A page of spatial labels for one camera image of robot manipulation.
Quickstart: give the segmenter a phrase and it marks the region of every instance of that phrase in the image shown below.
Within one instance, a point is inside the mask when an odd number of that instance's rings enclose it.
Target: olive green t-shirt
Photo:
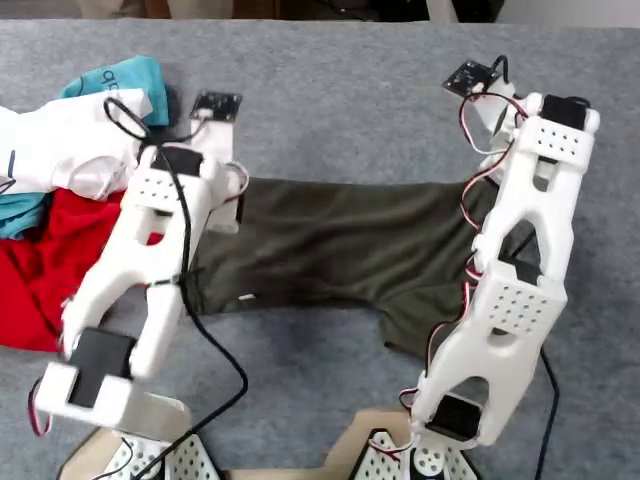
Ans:
[[[462,188],[252,179],[239,233],[203,234],[190,298],[201,314],[364,303],[381,312],[385,345],[423,357],[433,325],[461,307],[475,233]],[[481,184],[467,205],[482,218],[494,201]]]

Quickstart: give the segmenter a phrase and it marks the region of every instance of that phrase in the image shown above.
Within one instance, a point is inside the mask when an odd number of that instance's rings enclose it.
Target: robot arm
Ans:
[[[528,117],[516,127],[516,110],[507,108],[494,135],[494,146],[513,143],[498,175],[495,206],[473,242],[481,274],[475,294],[418,380],[411,430],[423,447],[464,450],[496,441],[567,302],[563,281],[573,244],[571,221],[600,117],[585,104],[552,95],[534,93],[517,101]],[[496,131],[495,124],[484,123]],[[500,256],[505,237],[523,220],[535,228],[539,265]],[[484,405],[452,393],[473,377],[487,381]]]
[[[240,96],[206,93],[192,112],[191,144],[166,144],[191,220],[189,262],[205,228],[237,230],[240,178],[232,162],[233,121]],[[171,441],[191,424],[182,403],[152,395],[141,383],[158,371],[182,310],[180,288],[185,219],[156,147],[143,152],[122,210],[100,259],[62,315],[66,362],[51,362],[40,384],[38,410],[139,437]],[[152,234],[162,240],[149,245]],[[100,328],[129,287],[147,285],[148,315],[138,339]]]

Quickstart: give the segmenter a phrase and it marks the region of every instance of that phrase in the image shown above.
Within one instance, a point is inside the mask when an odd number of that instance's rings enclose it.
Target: gray felt surface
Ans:
[[[245,95],[236,151],[254,175],[398,183],[452,181],[480,161],[440,83],[468,57],[511,59],[521,93],[590,99],[602,115],[576,211],[570,302],[548,340],[563,389],[546,478],[640,478],[640,32],[516,26],[266,22],[0,22],[0,104],[24,111],[74,76],[144,53],[190,107],[200,88]],[[116,308],[143,316],[141,298]],[[208,318],[251,377],[204,439],[223,468],[312,467],[356,410],[396,405],[416,359],[381,345],[368,310],[272,310]],[[0,478],[53,478],[90,430],[58,421],[36,439],[25,398],[49,355],[0,350]],[[185,321],[154,383],[203,415],[236,388]],[[539,369],[496,445],[471,452],[488,479],[533,477],[551,395]]]

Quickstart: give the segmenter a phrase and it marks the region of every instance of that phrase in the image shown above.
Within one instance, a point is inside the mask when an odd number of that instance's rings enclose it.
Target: red cloth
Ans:
[[[0,345],[54,351],[62,302],[100,256],[120,214],[122,193],[106,202],[69,190],[53,193],[43,232],[32,240],[0,240]]]

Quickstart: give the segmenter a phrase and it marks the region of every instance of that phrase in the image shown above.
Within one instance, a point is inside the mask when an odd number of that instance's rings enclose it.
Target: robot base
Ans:
[[[158,449],[156,442],[130,440],[129,443],[133,450],[131,461],[122,470],[107,478],[129,480],[132,475],[138,473],[153,460],[155,454],[161,450],[161,448]],[[105,473],[114,472],[121,468],[130,455],[129,448],[123,444],[111,458],[104,470]],[[213,461],[209,458],[209,454],[197,435],[192,435],[174,453],[169,455],[164,462],[164,468],[152,469],[144,477],[145,480],[220,480],[220,478]]]
[[[386,429],[374,429],[369,439],[384,449],[394,449],[391,435]],[[415,462],[420,470],[435,470],[434,475],[421,474],[416,468],[405,469],[403,477],[401,462]],[[384,453],[372,448],[367,442],[349,477],[349,480],[482,480],[469,459],[459,450],[447,449],[444,453],[444,469],[436,467],[437,460],[429,452],[418,451],[415,447],[402,454],[400,461],[394,461]]]

